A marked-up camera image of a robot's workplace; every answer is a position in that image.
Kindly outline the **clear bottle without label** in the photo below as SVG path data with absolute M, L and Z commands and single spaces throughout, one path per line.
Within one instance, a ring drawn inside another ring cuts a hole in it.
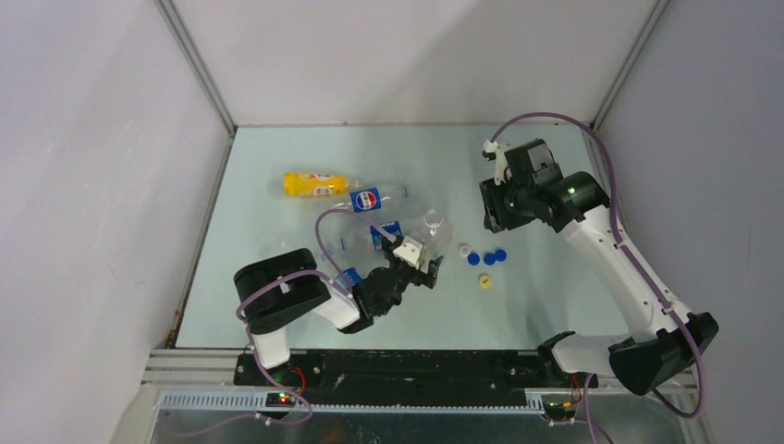
M 423 245 L 423 272 L 429 271 L 432 261 L 447 257 L 453 227 L 439 211 L 429 209 L 422 216 L 405 221 L 402 231 Z

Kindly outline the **clear bottle blue label front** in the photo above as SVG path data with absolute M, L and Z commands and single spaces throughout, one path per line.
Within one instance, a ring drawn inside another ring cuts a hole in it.
M 350 267 L 335 275 L 328 282 L 328 288 L 337 297 L 352 299 L 352 289 L 362 281 L 363 277 L 358 270 L 355 267 Z

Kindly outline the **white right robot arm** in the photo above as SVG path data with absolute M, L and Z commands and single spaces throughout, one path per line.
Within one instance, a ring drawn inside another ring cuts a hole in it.
M 716 319 L 694 313 L 637 258 L 590 173 L 563 175 L 542 139 L 518 146 L 487 141 L 482 156 L 495 164 L 494 176 L 479 185 L 484 227 L 498 233 L 534 220 L 551 227 L 590 263 L 628 329 L 618 336 L 567 331 L 548 339 L 537 349 L 544 383 L 560 387 L 576 373 L 594 373 L 644 396 L 695 364 L 717 335 Z

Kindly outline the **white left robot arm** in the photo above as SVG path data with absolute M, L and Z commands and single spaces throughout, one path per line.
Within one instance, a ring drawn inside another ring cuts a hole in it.
M 373 269 L 368 277 L 350 282 L 331 279 L 316 268 L 313 254 L 299 249 L 242 267 L 233 277 L 240 305 L 237 318 L 244 323 L 255 356 L 257 374 L 270 385 L 281 385 L 292 373 L 287 327 L 314 313 L 344 334 L 374 324 L 402 304 L 409 286 L 433 289 L 444 258 L 427 263 L 425 271 L 385 254 L 388 266 Z

